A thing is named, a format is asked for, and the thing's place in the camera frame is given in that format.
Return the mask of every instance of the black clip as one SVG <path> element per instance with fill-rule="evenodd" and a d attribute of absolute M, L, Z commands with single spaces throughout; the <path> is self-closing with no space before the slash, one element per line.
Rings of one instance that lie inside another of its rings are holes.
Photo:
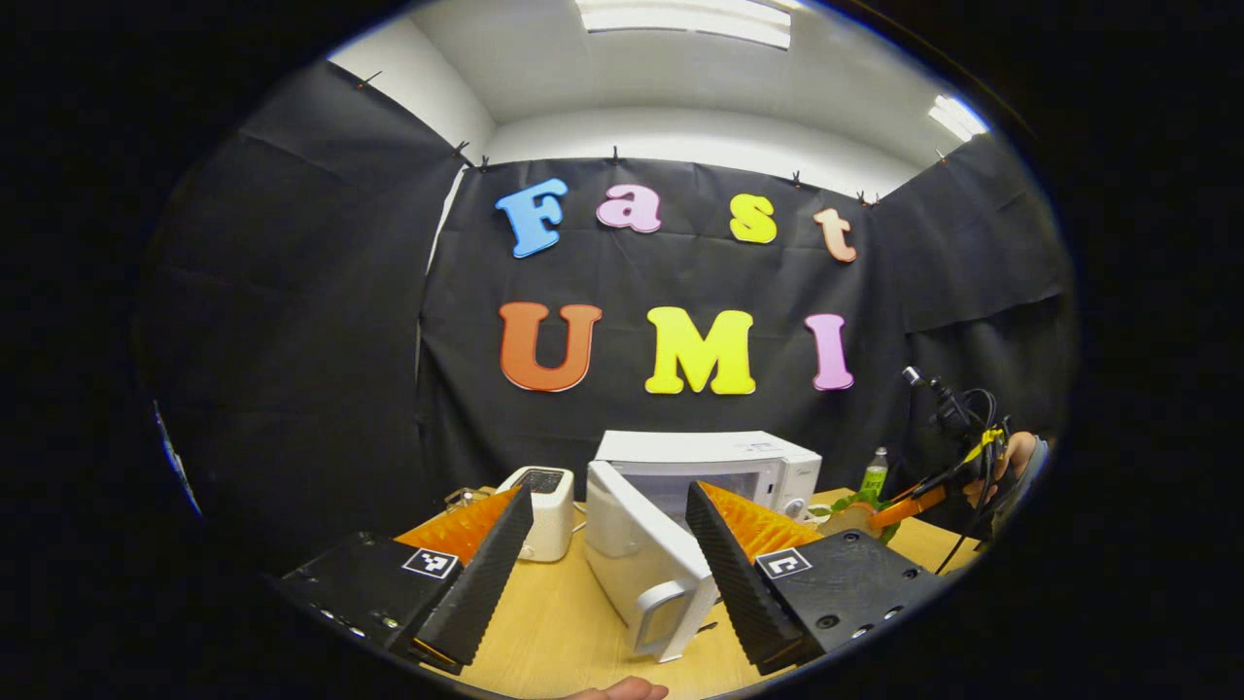
<path fill-rule="evenodd" d="M 384 71 L 376 71 L 376 73 L 372 75 L 372 77 L 376 77 L 376 76 L 381 75 L 382 72 L 384 72 Z M 355 87 L 355 90 L 362 90 L 364 85 L 367 85 L 368 82 L 372 81 L 372 77 L 364 80 L 363 82 L 360 82 L 358 86 Z"/>

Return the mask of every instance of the table surface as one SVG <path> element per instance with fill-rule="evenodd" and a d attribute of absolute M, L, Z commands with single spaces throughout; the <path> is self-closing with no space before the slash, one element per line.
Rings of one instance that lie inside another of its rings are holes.
<path fill-rule="evenodd" d="M 851 490 L 817 494 L 812 504 L 831 505 Z M 575 523 L 583 515 L 575 511 Z M 889 547 L 933 571 L 954 547 L 958 535 L 908 518 Z M 943 576 L 975 558 L 977 541 L 964 541 Z M 627 648 L 627 629 L 601 591 L 583 557 L 583 531 L 571 537 L 570 551 L 552 563 L 519 561 L 493 620 L 480 642 L 475 663 L 455 680 L 522 699 L 562 698 L 587 688 L 608 688 L 637 675 L 669 688 L 668 700 L 699 700 L 789 673 L 795 666 L 761 676 L 748 663 L 725 612 L 713 607 L 680 659 L 657 664 L 634 656 Z M 432 666 L 424 666 L 444 674 Z"/>

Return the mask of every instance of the plastic bottle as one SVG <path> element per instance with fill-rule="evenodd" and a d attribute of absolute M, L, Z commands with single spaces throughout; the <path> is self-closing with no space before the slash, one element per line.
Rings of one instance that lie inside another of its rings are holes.
<path fill-rule="evenodd" d="M 889 463 L 886 460 L 886 449 L 878 448 L 872 456 L 872 461 L 863 470 L 863 482 L 860 484 L 860 491 L 871 491 L 880 501 L 881 487 L 886 486 L 887 474 L 889 474 Z"/>

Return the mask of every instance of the white microwave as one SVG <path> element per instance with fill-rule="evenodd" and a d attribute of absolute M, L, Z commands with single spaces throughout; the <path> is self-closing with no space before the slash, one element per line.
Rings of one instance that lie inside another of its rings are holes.
<path fill-rule="evenodd" d="M 821 456 L 763 431 L 610 430 L 596 461 L 608 463 L 662 513 L 688 530 L 687 490 L 712 484 L 796 521 L 807 517 Z"/>

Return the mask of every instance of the hand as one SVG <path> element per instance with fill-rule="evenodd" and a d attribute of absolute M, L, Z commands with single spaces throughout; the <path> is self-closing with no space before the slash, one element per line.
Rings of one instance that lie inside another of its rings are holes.
<path fill-rule="evenodd" d="M 1016 433 L 1011 435 L 1011 439 L 1006 441 L 1006 451 L 998 458 L 998 464 L 994 466 L 994 485 L 989 487 L 985 504 L 998 494 L 996 482 L 1003 479 L 1008 467 L 1015 472 L 1015 479 L 1024 476 L 1024 470 L 1028 469 L 1028 463 L 1033 459 L 1034 451 L 1036 451 L 1035 435 L 1031 433 Z M 972 504 L 973 509 L 977 507 L 983 489 L 985 489 L 985 480 L 978 480 L 963 487 L 963 495 L 968 497 L 968 504 Z"/>
<path fill-rule="evenodd" d="M 605 690 L 590 688 L 560 700 L 663 700 L 669 695 L 664 685 L 653 685 L 642 678 L 627 676 Z"/>

